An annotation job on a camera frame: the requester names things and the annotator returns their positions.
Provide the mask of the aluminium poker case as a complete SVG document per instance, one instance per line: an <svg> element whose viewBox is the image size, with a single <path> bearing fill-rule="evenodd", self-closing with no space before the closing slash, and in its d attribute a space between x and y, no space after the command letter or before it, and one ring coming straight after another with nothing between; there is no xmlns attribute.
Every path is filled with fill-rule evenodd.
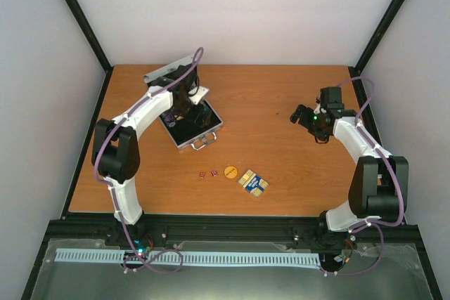
<svg viewBox="0 0 450 300"><path fill-rule="evenodd" d="M156 71L143 75L143 81L146 83L147 87L159 86L162 88L172 84L187 72L188 75L186 75L182 81L169 89L173 94L174 101L175 93L190 92L198 86L203 86L200 83L198 67L194 65L194 62L198 59L199 57L195 55L186 56L185 58L165 65ZM210 124L202 128L200 126L200 115L205 110L210 110L212 116ZM164 112L174 114L174 104L170 109ZM176 126L173 128L168 129L163 122L162 124L179 150L187 148L188 146L192 147L194 150L201 150L217 140L217 131L224 123L210 103L208 103L206 95L205 99L198 105L193 104L184 116L184 119L176 121Z"/></svg>

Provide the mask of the blue chip stack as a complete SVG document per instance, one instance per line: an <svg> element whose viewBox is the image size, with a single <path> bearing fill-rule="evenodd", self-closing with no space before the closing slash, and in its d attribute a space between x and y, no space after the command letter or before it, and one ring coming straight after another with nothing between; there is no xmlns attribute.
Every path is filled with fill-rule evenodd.
<svg viewBox="0 0 450 300"><path fill-rule="evenodd" d="M200 126L206 127L210 124L212 112L210 110L205 110L200 115Z"/></svg>

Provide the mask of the yellow card box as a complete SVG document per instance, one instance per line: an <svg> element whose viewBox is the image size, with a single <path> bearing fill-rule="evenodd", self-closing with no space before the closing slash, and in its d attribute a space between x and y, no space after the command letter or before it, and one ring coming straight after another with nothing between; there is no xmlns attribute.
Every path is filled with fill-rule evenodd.
<svg viewBox="0 0 450 300"><path fill-rule="evenodd" d="M255 197L261 196L269 186L267 181L250 169L241 176L238 183Z"/></svg>

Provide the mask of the purple chip stack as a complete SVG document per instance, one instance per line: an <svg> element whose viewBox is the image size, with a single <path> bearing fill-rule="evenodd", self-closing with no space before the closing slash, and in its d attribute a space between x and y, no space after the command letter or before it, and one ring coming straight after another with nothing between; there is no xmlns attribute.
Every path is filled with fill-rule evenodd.
<svg viewBox="0 0 450 300"><path fill-rule="evenodd" d="M170 113L170 112L163 112L160 115L160 118L162 120L162 122L164 123L164 125L170 129L173 128L174 126L176 126L176 117Z"/></svg>

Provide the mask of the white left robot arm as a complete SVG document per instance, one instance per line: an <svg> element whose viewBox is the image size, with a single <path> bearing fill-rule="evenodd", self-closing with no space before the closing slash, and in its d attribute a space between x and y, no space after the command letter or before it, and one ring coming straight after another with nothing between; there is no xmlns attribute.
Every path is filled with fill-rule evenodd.
<svg viewBox="0 0 450 300"><path fill-rule="evenodd" d="M161 114L175 109L177 115L184 115L208 92L200 87L193 62L164 66L149 77L146 92L130 108L111 120L96 122L91 157L94 178L107 185L115 218L125 224L121 236L134 246L146 237L146 227L137 222L143 214L136 191L139 139Z"/></svg>

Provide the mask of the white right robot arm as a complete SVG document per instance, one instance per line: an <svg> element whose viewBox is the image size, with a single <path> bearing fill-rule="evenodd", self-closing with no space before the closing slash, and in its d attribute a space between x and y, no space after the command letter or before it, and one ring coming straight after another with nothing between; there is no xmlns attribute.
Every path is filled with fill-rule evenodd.
<svg viewBox="0 0 450 300"><path fill-rule="evenodd" d="M397 227L404 220L409 163L384 149L360 116L345 107L339 86L322 88L315 108L298 105L290 116L316 143L340 141L356 165L347 201L321 216L326 233L356 233L374 225Z"/></svg>

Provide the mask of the yellow big blind button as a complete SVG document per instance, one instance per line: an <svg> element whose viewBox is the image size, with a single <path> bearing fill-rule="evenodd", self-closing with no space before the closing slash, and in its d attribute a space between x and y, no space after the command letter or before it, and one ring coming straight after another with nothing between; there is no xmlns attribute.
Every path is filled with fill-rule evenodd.
<svg viewBox="0 0 450 300"><path fill-rule="evenodd" d="M224 170L225 177L233 179L238 175L238 170L234 166L227 166Z"/></svg>

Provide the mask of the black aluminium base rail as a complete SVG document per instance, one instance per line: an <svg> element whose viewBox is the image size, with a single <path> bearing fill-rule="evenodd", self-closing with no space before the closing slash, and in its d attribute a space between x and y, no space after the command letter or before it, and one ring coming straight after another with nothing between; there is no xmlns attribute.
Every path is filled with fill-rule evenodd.
<svg viewBox="0 0 450 300"><path fill-rule="evenodd" d="M270 242L296 249L337 250L350 242L378 242L374 227L359 233L333 233L317 217L143 215L126 228L112 214L68 213L50 221L44 238L101 239L110 246L128 247L127 229L135 242L151 240L156 247L184 241Z"/></svg>

